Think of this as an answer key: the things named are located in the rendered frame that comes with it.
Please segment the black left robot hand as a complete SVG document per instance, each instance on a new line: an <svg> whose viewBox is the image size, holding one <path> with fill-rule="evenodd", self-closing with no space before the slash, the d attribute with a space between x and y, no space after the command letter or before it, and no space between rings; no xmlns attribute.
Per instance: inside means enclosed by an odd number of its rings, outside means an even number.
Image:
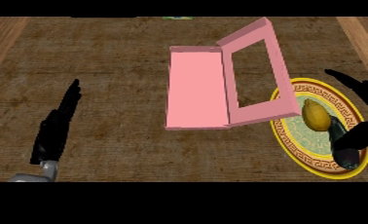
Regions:
<svg viewBox="0 0 368 224"><path fill-rule="evenodd" d="M51 111L41 123L30 157L33 165L41 165L45 161L60 161L61 159L80 98L79 80L74 80L60 107Z"/></svg>

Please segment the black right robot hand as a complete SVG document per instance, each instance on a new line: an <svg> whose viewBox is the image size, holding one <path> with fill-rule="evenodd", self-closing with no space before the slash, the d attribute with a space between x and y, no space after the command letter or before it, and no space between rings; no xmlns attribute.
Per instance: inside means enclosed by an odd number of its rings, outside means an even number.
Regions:
<svg viewBox="0 0 368 224"><path fill-rule="evenodd" d="M327 69L326 73L332 75L357 93L368 105L368 80L358 81L349 75L341 73L333 69ZM343 150L348 148L363 150L368 147L368 121L361 122L343 135L336 142L335 148Z"/></svg>

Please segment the yellow patterned plate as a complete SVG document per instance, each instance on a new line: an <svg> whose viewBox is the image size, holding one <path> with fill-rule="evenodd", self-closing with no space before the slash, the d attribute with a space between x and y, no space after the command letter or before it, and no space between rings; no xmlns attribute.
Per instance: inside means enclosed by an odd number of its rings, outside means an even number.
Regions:
<svg viewBox="0 0 368 224"><path fill-rule="evenodd" d="M348 131L364 122L358 108L332 85L311 78L293 78L292 85L299 107L304 107L307 99L317 101L339 118ZM330 179L348 179L366 169L367 150L360 151L360 165L355 169L341 167L333 157L330 134L314 131L301 116L274 120L271 127L292 159L314 174Z"/></svg>

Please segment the yellow lemon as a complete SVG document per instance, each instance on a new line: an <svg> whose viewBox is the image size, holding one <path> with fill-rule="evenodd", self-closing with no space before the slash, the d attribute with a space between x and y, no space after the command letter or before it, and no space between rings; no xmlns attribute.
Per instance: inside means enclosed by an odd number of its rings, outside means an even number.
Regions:
<svg viewBox="0 0 368 224"><path fill-rule="evenodd" d="M305 100L302 118L314 131L327 131L332 126L332 116L324 106L312 99Z"/></svg>

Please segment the pink box lid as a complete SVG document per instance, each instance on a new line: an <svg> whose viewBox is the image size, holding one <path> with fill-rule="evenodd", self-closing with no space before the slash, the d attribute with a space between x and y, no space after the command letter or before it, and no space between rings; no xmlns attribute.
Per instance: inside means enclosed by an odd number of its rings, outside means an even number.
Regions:
<svg viewBox="0 0 368 224"><path fill-rule="evenodd" d="M234 54L264 42L268 57L244 58L237 77ZM290 74L273 22L262 18L218 41L224 53L228 127L301 115Z"/></svg>

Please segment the pink cardboard box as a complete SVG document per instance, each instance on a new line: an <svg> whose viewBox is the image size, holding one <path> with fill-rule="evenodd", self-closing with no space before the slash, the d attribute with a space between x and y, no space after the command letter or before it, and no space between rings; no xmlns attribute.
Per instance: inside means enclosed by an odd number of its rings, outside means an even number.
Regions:
<svg viewBox="0 0 368 224"><path fill-rule="evenodd" d="M172 47L168 130L222 129L230 123L222 49Z"/></svg>

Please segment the dark green vegetable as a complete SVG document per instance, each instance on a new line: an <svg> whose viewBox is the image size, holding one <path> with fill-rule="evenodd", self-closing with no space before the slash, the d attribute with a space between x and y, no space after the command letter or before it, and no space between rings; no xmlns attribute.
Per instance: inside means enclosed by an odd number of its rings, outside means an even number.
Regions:
<svg viewBox="0 0 368 224"><path fill-rule="evenodd" d="M338 141L346 133L348 130L342 124L341 119L336 116L333 116L332 126L329 128L329 134L330 134L332 152L333 152L335 161L338 162L342 168L357 169L360 166L360 151L352 148L343 150L339 150L336 148Z"/></svg>

